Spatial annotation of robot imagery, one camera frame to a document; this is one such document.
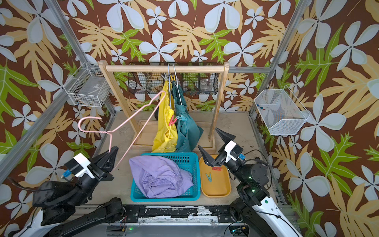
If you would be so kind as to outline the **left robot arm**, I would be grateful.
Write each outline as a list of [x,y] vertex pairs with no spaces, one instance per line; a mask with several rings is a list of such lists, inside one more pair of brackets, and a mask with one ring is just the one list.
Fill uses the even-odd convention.
[[93,212],[68,221],[76,207],[92,200],[92,194],[100,182],[112,181],[118,147],[88,159],[83,154],[70,158],[63,178],[73,175],[71,181],[45,181],[33,190],[33,206],[39,207],[23,230],[9,232],[10,237],[73,237],[97,225],[110,224],[124,217],[120,198],[99,205]]

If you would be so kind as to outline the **purple shorts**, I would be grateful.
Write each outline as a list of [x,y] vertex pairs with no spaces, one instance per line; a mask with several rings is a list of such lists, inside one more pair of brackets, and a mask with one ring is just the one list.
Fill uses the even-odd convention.
[[193,186],[190,172],[161,156],[137,156],[129,159],[135,185],[147,198],[172,198]]

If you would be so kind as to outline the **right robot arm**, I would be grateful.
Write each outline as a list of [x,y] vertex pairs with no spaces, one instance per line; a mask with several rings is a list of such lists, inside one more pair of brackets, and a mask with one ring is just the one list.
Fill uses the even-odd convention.
[[215,129],[224,145],[214,158],[202,147],[203,160],[210,167],[226,167],[239,181],[239,197],[230,204],[230,213],[236,222],[242,222],[260,237],[300,237],[301,233],[290,223],[271,197],[265,185],[270,182],[268,162],[253,159],[250,163],[243,148],[234,142],[235,136]]

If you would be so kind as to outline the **teal clothespin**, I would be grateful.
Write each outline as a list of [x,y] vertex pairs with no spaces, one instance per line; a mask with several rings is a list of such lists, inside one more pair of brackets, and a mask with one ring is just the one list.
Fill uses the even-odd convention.
[[209,182],[212,182],[212,174],[211,172],[210,173],[206,173],[206,177],[208,179]]

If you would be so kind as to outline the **yellow shorts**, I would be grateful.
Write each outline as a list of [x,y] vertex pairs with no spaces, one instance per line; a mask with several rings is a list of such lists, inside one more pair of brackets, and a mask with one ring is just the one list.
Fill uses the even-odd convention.
[[153,141],[153,153],[172,153],[176,151],[178,132],[175,123],[172,123],[175,112],[170,107],[170,85],[171,83],[168,81],[164,83],[163,91],[165,95],[160,97],[158,131]]

